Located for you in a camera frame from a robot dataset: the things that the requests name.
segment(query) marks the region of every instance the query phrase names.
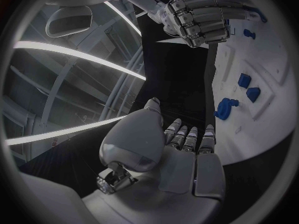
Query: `curved light strip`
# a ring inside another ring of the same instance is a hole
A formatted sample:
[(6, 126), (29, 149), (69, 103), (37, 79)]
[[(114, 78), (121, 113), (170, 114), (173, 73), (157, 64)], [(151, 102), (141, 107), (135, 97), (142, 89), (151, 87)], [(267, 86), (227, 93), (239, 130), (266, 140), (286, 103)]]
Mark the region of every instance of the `curved light strip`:
[(6, 142), (7, 145), (14, 145), (14, 144), (21, 144), (21, 143), (29, 143), (29, 142), (39, 141), (39, 140), (43, 140), (43, 139), (47, 139), (47, 138), (58, 137), (58, 136), (61, 136), (61, 135), (66, 135), (66, 134), (69, 134), (69, 133), (83, 131), (83, 130), (86, 130), (86, 129), (99, 127), (99, 126), (102, 126), (104, 124), (112, 123), (114, 121), (117, 121), (119, 119), (124, 118), (125, 116), (118, 117), (118, 118), (112, 118), (112, 119), (108, 119), (108, 120), (104, 120), (104, 121), (100, 121), (100, 122), (96, 122), (96, 123), (81, 125), (81, 126), (77, 126), (77, 127), (73, 127), (73, 128), (66, 128), (66, 129), (62, 129), (62, 130), (58, 130), (58, 131), (54, 131), (54, 132), (49, 132), (49, 133), (42, 133), (42, 134), (25, 136), (25, 137), (20, 137), (20, 138), (10, 138), (10, 139), (5, 140), (5, 142)]
[(45, 51), (54, 51), (54, 52), (58, 52), (58, 53), (62, 53), (62, 54), (70, 55), (70, 56), (75, 56), (75, 57), (82, 58), (82, 59), (85, 59), (88, 61), (93, 61), (93, 62), (102, 64), (104, 66), (109, 66), (116, 70), (128, 73), (135, 77), (138, 77), (142, 80), (146, 80), (146, 78), (144, 76), (141, 76), (141, 75), (139, 75), (133, 71), (130, 71), (124, 67), (118, 66), (112, 62), (105, 61), (101, 58), (86, 54), (84, 52), (76, 51), (76, 50), (69, 49), (69, 48), (62, 47), (62, 46), (56, 46), (56, 45), (52, 45), (52, 44), (47, 44), (47, 43), (42, 43), (42, 42), (34, 42), (34, 41), (18, 41), (14, 45), (14, 48), (28, 48), (28, 49), (38, 49), (38, 50), (45, 50)]
[(110, 2), (105, 1), (104, 4), (109, 6), (111, 9), (113, 9), (119, 16), (121, 16), (140, 36), (141, 32), (138, 30), (138, 28), (129, 20), (125, 15), (121, 13), (115, 6), (113, 6)]

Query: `led light strip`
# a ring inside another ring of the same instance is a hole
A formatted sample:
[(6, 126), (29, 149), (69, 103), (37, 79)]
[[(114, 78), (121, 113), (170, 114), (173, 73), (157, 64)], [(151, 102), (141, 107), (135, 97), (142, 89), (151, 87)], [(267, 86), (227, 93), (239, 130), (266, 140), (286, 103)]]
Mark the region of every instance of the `led light strip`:
[(105, 61), (101, 58), (80, 52), (80, 51), (76, 51), (76, 50), (72, 50), (66, 47), (62, 47), (62, 46), (56, 46), (56, 45), (52, 45), (52, 44), (47, 44), (47, 43), (42, 43), (42, 42), (34, 42), (34, 41), (18, 41), (15, 45), (14, 48), (27, 48), (27, 49), (38, 49), (38, 50), (45, 50), (45, 51), (53, 51), (53, 52), (58, 52), (58, 53), (62, 53), (62, 54), (66, 54), (66, 55), (70, 55), (70, 56), (75, 56), (78, 58), (82, 58), (88, 61), (93, 61), (99, 64), (102, 64), (104, 66), (108, 66), (111, 68), (114, 68), (116, 70), (128, 73), (132, 76), (138, 77), (142, 80), (146, 80), (146, 78), (144, 76), (141, 76), (139, 74), (137, 74), (136, 72), (130, 71), (124, 67), (118, 66), (114, 63), (111, 63), (109, 61)]
[(111, 9), (113, 9), (119, 16), (121, 16), (140, 36), (141, 32), (138, 30), (138, 28), (129, 20), (125, 15), (121, 13), (115, 6), (113, 6), (110, 2), (106, 1), (104, 2), (107, 6), (109, 6)]
[(10, 138), (10, 139), (5, 140), (5, 142), (6, 142), (7, 145), (14, 145), (14, 144), (21, 144), (21, 143), (29, 143), (29, 142), (39, 141), (39, 140), (43, 140), (43, 139), (47, 139), (47, 138), (58, 137), (58, 136), (61, 136), (61, 135), (66, 135), (66, 134), (69, 134), (69, 133), (83, 131), (83, 130), (90, 129), (90, 128), (96, 128), (96, 127), (102, 126), (104, 124), (112, 123), (114, 121), (117, 121), (119, 119), (124, 118), (125, 116), (118, 117), (118, 118), (112, 118), (112, 119), (109, 119), (109, 120), (104, 120), (104, 121), (100, 121), (100, 122), (96, 122), (96, 123), (81, 125), (81, 126), (77, 126), (77, 127), (73, 127), (73, 128), (66, 128), (66, 129), (62, 129), (62, 130), (58, 130), (58, 131), (54, 131), (54, 132), (49, 132), (49, 133), (42, 133), (42, 134), (25, 136), (25, 137), (20, 137), (20, 138)]

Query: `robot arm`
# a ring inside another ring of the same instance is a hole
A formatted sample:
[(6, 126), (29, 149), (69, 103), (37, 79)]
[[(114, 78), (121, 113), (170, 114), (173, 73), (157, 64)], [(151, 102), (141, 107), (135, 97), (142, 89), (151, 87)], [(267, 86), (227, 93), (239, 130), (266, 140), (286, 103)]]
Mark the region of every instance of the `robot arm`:
[(230, 36), (228, 19), (267, 21), (249, 0), (171, 0), (168, 4), (155, 0), (128, 1), (162, 23), (167, 34), (183, 38), (192, 48), (225, 42)]

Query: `light fixture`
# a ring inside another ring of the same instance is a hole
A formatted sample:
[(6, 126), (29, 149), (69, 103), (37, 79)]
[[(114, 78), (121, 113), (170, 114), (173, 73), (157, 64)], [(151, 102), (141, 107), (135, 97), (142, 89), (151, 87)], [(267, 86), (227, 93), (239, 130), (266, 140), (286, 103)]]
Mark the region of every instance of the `light fixture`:
[(141, 32), (138, 30), (138, 28), (129, 20), (125, 15), (121, 13), (115, 6), (113, 6), (110, 2), (106, 1), (104, 2), (107, 6), (109, 6), (111, 9), (113, 9), (119, 16), (121, 16), (140, 36)]
[(104, 120), (104, 121), (100, 121), (100, 122), (96, 122), (96, 123), (81, 125), (81, 126), (77, 126), (77, 127), (73, 127), (73, 128), (66, 128), (66, 129), (53, 131), (53, 132), (49, 132), (49, 133), (24, 136), (24, 137), (20, 137), (20, 138), (10, 138), (10, 139), (5, 140), (5, 143), (7, 145), (15, 145), (15, 144), (39, 141), (39, 140), (43, 140), (43, 139), (47, 139), (47, 138), (58, 137), (58, 136), (66, 135), (69, 133), (75, 133), (75, 132), (87, 130), (90, 128), (96, 128), (96, 127), (102, 126), (104, 124), (112, 123), (114, 121), (124, 118), (125, 116), (118, 117), (118, 118), (112, 118), (112, 119), (108, 119), (108, 120)]
[(124, 67), (121, 67), (119, 65), (116, 65), (112, 62), (105, 61), (101, 58), (86, 54), (84, 52), (72, 50), (72, 49), (69, 49), (66, 47), (62, 47), (62, 46), (56, 46), (56, 45), (52, 45), (52, 44), (47, 44), (47, 43), (42, 43), (42, 42), (34, 42), (34, 41), (18, 41), (14, 45), (14, 48), (38, 49), (38, 50), (53, 51), (53, 52), (58, 52), (58, 53), (62, 53), (62, 54), (70, 55), (70, 56), (75, 56), (78, 58), (82, 58), (82, 59), (85, 59), (88, 61), (93, 61), (93, 62), (102, 64), (104, 66), (108, 66), (108, 67), (114, 68), (116, 70), (128, 73), (128, 74), (138, 77), (142, 80), (146, 80), (146, 78), (144, 76), (141, 76), (133, 71), (130, 71), (130, 70), (128, 70)]

